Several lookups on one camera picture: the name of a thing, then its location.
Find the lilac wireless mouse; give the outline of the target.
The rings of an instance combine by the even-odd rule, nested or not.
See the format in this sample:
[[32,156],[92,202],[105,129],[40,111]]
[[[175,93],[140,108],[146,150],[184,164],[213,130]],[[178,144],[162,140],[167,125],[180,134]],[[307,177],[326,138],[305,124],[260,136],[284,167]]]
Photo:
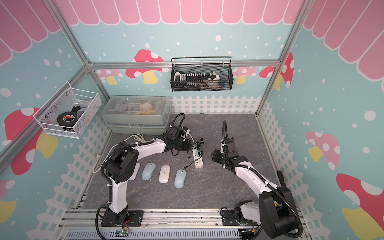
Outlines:
[[138,174],[138,171],[139,171],[139,169],[140,169],[140,166],[141,166],[140,163],[136,163],[134,172],[133,172],[132,176],[129,178],[129,181],[134,181],[134,180],[136,179],[137,174]]

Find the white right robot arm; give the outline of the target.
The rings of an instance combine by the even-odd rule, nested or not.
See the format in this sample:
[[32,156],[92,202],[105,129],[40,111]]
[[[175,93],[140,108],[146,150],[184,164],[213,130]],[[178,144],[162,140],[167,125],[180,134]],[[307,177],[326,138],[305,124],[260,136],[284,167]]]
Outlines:
[[242,225],[257,223],[271,239],[281,235],[290,238],[303,235],[303,224],[290,189],[267,180],[246,157],[240,156],[233,138],[222,139],[221,149],[212,153],[212,161],[243,180],[259,198],[257,204],[249,200],[236,204],[237,222]]

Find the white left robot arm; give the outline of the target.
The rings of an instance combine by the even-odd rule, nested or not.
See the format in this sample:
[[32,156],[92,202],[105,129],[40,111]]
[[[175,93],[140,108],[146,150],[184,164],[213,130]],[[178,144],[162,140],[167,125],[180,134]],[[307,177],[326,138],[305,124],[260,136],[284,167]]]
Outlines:
[[106,157],[101,166],[101,175],[108,181],[109,200],[101,205],[106,213],[97,218],[103,224],[122,227],[131,219],[126,199],[127,184],[134,173],[138,160],[168,151],[187,151],[192,147],[187,139],[187,127],[171,126],[169,130],[152,140],[143,143],[120,142]]

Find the white pink wireless mouse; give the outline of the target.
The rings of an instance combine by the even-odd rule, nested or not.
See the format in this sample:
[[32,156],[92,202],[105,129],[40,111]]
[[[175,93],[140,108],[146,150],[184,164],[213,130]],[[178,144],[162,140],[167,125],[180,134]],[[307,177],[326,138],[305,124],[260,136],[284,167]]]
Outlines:
[[160,175],[159,175],[159,182],[161,184],[166,184],[169,181],[170,171],[171,171],[170,165],[163,165],[161,167]]

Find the light blue wireless mouse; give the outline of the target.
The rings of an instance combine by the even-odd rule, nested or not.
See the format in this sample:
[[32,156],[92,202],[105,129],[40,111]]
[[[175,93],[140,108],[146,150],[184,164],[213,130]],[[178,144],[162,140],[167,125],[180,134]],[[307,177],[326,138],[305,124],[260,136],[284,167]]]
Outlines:
[[149,181],[152,178],[155,169],[155,163],[148,163],[142,172],[142,180]]

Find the pale blue wireless mouse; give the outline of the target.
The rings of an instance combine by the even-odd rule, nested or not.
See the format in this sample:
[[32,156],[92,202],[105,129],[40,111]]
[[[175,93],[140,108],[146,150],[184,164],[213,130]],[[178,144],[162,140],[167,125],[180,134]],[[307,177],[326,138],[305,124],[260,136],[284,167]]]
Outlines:
[[174,180],[174,187],[176,189],[182,189],[185,185],[185,179],[187,176],[186,170],[178,170]]

